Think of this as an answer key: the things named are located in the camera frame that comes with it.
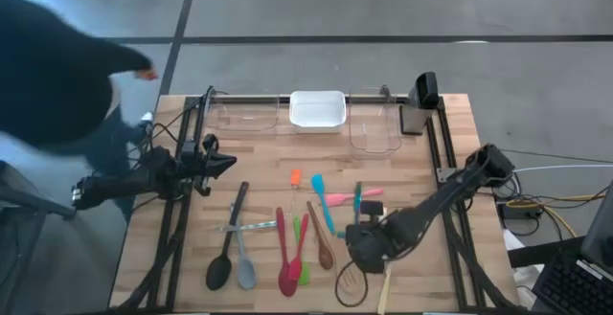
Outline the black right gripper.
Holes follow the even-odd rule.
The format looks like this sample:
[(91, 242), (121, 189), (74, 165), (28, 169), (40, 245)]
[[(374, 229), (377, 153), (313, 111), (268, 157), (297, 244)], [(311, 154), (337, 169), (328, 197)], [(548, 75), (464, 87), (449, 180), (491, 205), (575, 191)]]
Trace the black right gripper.
[(364, 222), (346, 227), (345, 241), (349, 254), (362, 272), (382, 274), (386, 259), (398, 256), (396, 226), (395, 217), (385, 217), (375, 224)]

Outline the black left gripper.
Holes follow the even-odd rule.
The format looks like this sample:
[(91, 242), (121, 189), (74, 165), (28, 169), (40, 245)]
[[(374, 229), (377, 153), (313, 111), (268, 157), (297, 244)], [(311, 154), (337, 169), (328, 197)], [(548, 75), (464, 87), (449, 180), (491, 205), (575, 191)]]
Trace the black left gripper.
[(206, 175), (206, 156), (196, 140), (185, 141), (180, 151), (182, 174), (193, 180), (193, 188), (202, 196), (209, 196), (211, 188), (208, 177), (217, 179), (231, 168), (238, 158), (232, 155), (211, 152), (208, 155), (208, 176)]

